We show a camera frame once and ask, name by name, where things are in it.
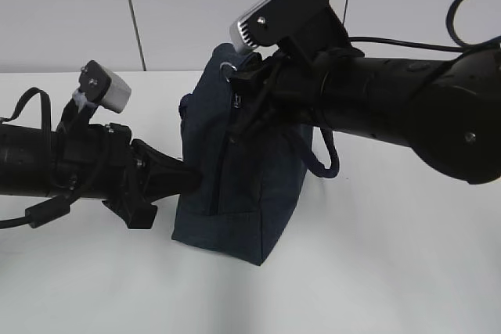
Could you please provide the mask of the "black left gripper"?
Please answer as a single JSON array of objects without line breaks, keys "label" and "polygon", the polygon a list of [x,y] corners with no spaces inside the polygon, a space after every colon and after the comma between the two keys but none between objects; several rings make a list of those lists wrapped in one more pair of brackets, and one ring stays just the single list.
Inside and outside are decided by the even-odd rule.
[{"label": "black left gripper", "polygon": [[151,229],[157,215],[153,201],[200,187],[198,170],[133,139],[130,128],[92,124],[88,130],[95,143],[89,161],[83,160],[83,143],[68,146],[67,161],[81,168],[83,181],[64,197],[66,207],[79,199],[100,199],[127,228]]}]

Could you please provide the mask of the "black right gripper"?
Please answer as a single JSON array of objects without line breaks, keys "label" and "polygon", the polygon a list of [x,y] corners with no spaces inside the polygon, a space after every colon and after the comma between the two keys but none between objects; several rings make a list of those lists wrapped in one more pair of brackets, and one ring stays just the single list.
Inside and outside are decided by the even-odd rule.
[{"label": "black right gripper", "polygon": [[362,58],[330,0],[271,0],[261,9],[267,27],[250,24],[259,45],[229,78],[246,107],[231,127],[246,138],[275,124],[314,124],[321,88],[338,63]]}]

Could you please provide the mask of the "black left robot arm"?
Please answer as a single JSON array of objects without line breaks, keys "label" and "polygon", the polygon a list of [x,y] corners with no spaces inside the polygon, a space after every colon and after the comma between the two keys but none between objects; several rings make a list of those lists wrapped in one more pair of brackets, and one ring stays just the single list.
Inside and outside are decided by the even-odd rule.
[{"label": "black left robot arm", "polygon": [[2,228],[39,228],[70,212],[79,199],[97,199],[129,229],[150,229],[159,199],[191,193],[201,174],[181,160],[164,155],[121,124],[90,125],[73,138],[42,130],[1,127],[1,194],[43,200]]}]

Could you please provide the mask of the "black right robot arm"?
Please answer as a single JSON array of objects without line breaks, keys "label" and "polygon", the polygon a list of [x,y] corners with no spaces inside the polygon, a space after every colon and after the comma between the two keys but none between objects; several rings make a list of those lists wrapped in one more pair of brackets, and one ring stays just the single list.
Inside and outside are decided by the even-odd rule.
[{"label": "black right robot arm", "polygon": [[[330,0],[261,0],[229,34],[252,55],[229,82],[247,110],[234,138],[283,135],[308,169],[333,178],[340,169],[333,133],[402,145],[434,170],[480,185],[500,176],[500,40],[463,41],[445,17],[450,60],[369,58]],[[275,46],[261,58],[257,48]]]}]

